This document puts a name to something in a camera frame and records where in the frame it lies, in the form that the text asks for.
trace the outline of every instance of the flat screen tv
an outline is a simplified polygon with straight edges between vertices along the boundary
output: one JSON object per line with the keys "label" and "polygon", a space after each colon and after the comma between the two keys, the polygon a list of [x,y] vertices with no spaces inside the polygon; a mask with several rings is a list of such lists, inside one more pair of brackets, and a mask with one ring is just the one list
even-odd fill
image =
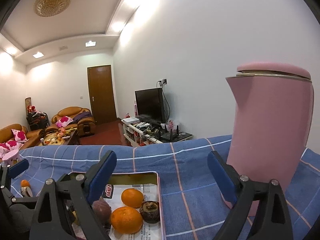
{"label": "flat screen tv", "polygon": [[135,91],[138,118],[151,123],[165,123],[162,88]]}

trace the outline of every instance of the orange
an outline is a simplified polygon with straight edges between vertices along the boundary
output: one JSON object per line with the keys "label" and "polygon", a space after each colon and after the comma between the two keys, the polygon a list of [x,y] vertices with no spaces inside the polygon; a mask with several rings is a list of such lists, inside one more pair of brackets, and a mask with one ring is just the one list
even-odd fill
{"label": "orange", "polygon": [[121,234],[137,233],[142,225],[143,219],[140,213],[132,207],[120,207],[111,214],[111,225]]}
{"label": "orange", "polygon": [[23,179],[23,180],[20,182],[20,186],[21,186],[21,187],[30,187],[30,183],[29,183],[29,181]]}
{"label": "orange", "polygon": [[141,191],[138,191],[134,188],[127,188],[124,190],[121,194],[121,200],[122,202],[133,208],[139,208],[141,207],[141,204],[143,202],[143,194]]}

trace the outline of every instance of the white wall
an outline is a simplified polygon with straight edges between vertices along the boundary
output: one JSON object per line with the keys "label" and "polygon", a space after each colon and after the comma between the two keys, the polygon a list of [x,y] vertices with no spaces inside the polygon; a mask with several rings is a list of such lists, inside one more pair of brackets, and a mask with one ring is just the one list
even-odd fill
{"label": "white wall", "polygon": [[27,126],[26,66],[0,49],[0,129],[13,123]]}
{"label": "white wall", "polygon": [[65,107],[91,109],[87,68],[101,65],[111,65],[114,82],[112,52],[108,50],[63,54],[30,64],[27,66],[30,84],[27,96],[31,97],[36,109],[48,114],[49,120]]}
{"label": "white wall", "polygon": [[134,91],[167,78],[172,118],[196,137],[231,134],[235,101],[225,77],[252,61],[310,71],[315,108],[308,146],[320,153],[320,27],[303,0],[147,0],[114,49],[119,115]]}

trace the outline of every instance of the chandelier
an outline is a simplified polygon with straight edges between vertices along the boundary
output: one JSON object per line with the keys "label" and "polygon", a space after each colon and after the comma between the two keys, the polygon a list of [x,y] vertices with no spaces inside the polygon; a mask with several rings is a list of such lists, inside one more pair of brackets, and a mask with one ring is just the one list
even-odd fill
{"label": "chandelier", "polygon": [[71,0],[36,0],[33,11],[41,17],[51,17],[68,8]]}

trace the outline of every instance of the blue plaid bedsheet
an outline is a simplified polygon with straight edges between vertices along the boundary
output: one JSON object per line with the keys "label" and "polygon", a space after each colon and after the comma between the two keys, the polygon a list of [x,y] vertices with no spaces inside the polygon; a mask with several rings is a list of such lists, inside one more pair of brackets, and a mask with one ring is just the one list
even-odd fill
{"label": "blue plaid bedsheet", "polygon": [[[117,155],[114,172],[157,171],[161,181],[165,233],[168,240],[211,240],[228,215],[219,188],[207,166],[213,149],[227,159],[231,135],[144,147],[113,145],[45,146],[20,151],[29,169],[12,181],[20,195],[20,181],[30,182],[38,195],[47,178],[57,180],[71,171],[85,172],[104,150]],[[307,149],[285,192],[294,239],[302,239],[320,214],[320,155]],[[239,239],[246,239],[253,218],[248,218]]]}

